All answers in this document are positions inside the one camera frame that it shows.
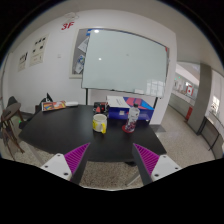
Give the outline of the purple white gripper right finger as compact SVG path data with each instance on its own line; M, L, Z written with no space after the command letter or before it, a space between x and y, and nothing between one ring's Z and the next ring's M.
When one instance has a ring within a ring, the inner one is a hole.
M144 185L181 170L168 155L158 155L136 143L133 144L133 157Z

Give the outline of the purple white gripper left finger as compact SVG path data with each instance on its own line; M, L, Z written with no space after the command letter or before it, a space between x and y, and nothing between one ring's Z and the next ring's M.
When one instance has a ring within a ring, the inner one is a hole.
M66 154L57 153L41 168L65 180L79 184L89 157L89 143Z

